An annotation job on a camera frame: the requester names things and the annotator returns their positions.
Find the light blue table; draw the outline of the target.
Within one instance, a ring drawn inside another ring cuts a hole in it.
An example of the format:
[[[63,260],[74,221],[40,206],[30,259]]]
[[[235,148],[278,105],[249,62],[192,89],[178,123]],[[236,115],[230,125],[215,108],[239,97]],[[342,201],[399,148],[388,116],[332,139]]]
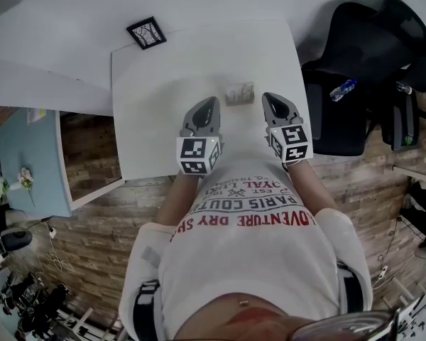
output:
[[[13,185],[22,168],[33,178],[30,191],[10,190],[11,208],[46,216],[71,216],[71,194],[62,151],[60,113],[48,110],[28,123],[28,110],[20,108],[0,126],[0,164],[3,177]]]

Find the person's left forearm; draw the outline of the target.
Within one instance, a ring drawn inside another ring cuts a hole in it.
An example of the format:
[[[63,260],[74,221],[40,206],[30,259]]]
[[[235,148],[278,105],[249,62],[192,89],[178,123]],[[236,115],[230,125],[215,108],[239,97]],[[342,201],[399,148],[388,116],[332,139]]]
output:
[[[197,197],[199,178],[179,172],[156,215],[155,222],[178,226]]]

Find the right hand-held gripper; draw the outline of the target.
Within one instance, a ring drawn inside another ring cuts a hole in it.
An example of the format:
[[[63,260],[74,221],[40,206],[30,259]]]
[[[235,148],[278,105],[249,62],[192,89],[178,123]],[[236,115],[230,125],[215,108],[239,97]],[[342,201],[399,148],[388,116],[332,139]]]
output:
[[[310,123],[303,122],[293,102],[275,93],[263,93],[266,141],[282,163],[313,158]]]

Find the person's right forearm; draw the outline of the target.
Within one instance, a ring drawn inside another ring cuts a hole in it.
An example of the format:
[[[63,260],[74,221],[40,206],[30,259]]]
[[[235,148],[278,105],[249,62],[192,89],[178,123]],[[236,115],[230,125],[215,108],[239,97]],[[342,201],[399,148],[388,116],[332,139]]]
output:
[[[323,209],[338,210],[333,197],[324,187],[308,161],[302,160],[287,167],[288,176],[305,207],[316,215]]]

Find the clear plastic water bottle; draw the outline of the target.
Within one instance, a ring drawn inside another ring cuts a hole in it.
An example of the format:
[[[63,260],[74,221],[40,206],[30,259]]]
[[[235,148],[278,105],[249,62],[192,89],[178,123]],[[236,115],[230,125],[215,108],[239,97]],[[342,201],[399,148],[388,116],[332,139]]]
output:
[[[352,91],[356,86],[357,81],[355,79],[347,80],[339,87],[333,89],[329,96],[333,102],[338,102],[343,96]]]

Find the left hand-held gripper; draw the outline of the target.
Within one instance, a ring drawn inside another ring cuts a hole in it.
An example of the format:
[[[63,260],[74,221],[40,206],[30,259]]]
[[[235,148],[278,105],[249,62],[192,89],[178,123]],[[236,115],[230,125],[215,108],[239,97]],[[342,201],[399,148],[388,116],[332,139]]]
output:
[[[185,115],[176,141],[177,163],[185,175],[209,175],[222,154],[220,102],[208,97]]]

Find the black office chair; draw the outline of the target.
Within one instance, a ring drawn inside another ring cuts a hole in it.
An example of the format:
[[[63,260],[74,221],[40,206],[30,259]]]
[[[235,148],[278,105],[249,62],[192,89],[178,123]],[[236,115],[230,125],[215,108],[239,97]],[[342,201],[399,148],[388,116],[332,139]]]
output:
[[[381,126],[384,86],[424,53],[426,26],[403,1],[383,0],[379,10],[340,4],[322,55],[302,65],[314,152],[360,156]],[[351,79],[355,88],[333,102],[330,92]]]
[[[381,117],[384,143],[392,151],[418,145],[420,120],[426,119],[426,53],[400,70],[384,86],[386,102]]]

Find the black equipment pile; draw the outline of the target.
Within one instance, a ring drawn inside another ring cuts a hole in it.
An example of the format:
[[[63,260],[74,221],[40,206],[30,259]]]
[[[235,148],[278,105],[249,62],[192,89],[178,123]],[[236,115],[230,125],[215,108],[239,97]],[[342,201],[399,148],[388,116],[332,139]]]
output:
[[[11,273],[0,289],[3,312],[10,315],[17,309],[18,333],[44,336],[49,331],[50,321],[58,316],[58,310],[72,292],[65,284],[59,283],[48,293],[40,279],[32,273],[18,283],[14,281],[14,273]]]

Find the white rack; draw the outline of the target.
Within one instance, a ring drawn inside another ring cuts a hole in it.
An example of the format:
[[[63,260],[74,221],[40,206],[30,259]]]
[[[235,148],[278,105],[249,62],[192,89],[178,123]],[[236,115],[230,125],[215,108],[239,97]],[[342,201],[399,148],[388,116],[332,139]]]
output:
[[[133,341],[121,323],[115,319],[112,325],[99,328],[90,320],[94,309],[89,308],[84,315],[66,313],[59,309],[56,321],[67,329],[66,341]]]

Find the person's white printed shirt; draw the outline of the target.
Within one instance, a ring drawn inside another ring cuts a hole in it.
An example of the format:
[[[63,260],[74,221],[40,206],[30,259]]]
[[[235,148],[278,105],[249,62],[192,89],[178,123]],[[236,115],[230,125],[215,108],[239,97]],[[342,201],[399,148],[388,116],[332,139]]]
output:
[[[313,215],[269,158],[238,158],[199,179],[178,226],[138,231],[119,317],[138,341],[176,340],[200,308],[229,293],[262,298],[289,316],[324,320],[368,311],[366,257],[339,210]]]

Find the black picture frame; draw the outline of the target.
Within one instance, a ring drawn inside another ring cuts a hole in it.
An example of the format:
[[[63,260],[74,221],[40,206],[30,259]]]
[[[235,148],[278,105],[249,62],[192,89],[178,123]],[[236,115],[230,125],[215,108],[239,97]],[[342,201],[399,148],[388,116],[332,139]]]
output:
[[[128,26],[126,30],[142,50],[152,48],[167,41],[154,17]]]

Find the white yellow paper note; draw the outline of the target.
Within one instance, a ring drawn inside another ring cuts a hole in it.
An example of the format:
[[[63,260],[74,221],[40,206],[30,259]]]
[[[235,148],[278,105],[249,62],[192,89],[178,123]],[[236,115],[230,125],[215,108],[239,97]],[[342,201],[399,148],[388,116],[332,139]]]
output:
[[[30,125],[43,117],[45,117],[47,114],[46,109],[41,108],[27,108],[27,125]]]

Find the person's glasses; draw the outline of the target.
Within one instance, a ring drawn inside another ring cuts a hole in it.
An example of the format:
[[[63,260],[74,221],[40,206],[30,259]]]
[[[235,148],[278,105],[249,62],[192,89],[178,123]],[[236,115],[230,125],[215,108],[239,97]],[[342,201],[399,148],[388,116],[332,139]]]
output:
[[[290,341],[397,341],[400,309],[348,313],[303,325]]]

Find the dark round seat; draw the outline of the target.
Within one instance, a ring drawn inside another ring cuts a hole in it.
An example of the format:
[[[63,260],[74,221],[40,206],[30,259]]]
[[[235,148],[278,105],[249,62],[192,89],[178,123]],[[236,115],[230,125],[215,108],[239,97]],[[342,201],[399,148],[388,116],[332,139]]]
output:
[[[24,228],[10,228],[0,235],[1,245],[5,252],[13,252],[27,247],[33,240],[32,233]]]

